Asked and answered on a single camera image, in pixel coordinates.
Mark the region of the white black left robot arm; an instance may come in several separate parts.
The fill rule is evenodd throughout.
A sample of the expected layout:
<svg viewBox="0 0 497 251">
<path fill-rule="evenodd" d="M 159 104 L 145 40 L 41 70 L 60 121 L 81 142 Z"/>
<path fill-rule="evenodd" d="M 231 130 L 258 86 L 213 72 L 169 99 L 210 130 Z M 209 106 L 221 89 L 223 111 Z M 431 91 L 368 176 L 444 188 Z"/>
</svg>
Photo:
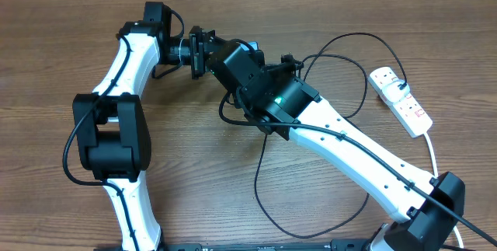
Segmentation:
<svg viewBox="0 0 497 251">
<path fill-rule="evenodd" d="M 178 15 L 162 2 L 146 2 L 143 19 L 119 30 L 119 49 L 104 79 L 72 103 L 75 127 L 68 143 L 78 144 L 82 167 L 94 176 L 88 185 L 109 194 L 122 234 L 120 250 L 166 248 L 146 184 L 151 137 L 141 95 L 147 80 L 166 75 L 155 71 L 159 64 L 169 72 L 189 65 L 199 78 L 207 72 L 208 56 L 225 42 L 198 26 L 173 36 Z"/>
</svg>

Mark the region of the blue Galaxy smartphone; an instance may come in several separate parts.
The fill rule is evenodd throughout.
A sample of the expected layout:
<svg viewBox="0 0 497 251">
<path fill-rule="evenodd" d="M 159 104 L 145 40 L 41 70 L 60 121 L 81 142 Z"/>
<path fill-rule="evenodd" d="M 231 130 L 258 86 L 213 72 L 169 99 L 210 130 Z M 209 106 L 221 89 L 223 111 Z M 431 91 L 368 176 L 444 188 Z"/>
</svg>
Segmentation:
<svg viewBox="0 0 497 251">
<path fill-rule="evenodd" d="M 251 41 L 251 42 L 249 42 L 248 44 L 249 44 L 249 45 L 250 45 L 250 46 L 251 46 L 254 50 L 256 50 L 256 51 L 259 49 L 259 45 L 258 45 L 258 43 L 257 43 L 257 42 L 255 42 L 255 41 Z"/>
</svg>

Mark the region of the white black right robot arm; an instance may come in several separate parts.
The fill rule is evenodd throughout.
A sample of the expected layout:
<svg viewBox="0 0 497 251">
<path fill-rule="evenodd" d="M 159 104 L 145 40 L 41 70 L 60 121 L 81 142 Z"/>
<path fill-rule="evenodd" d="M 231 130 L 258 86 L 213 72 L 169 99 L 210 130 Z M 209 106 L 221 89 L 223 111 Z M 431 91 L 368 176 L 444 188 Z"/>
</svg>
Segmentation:
<svg viewBox="0 0 497 251">
<path fill-rule="evenodd" d="M 408 164 L 351 125 L 319 92 L 297 77 L 297 61 L 266 66 L 261 51 L 229 40 L 209 54 L 206 67 L 244 111 L 243 126 L 321 155 L 361 186 L 392 220 L 371 239 L 371 250 L 438 250 L 457 223 L 495 244 L 464 219 L 464 182 Z"/>
</svg>

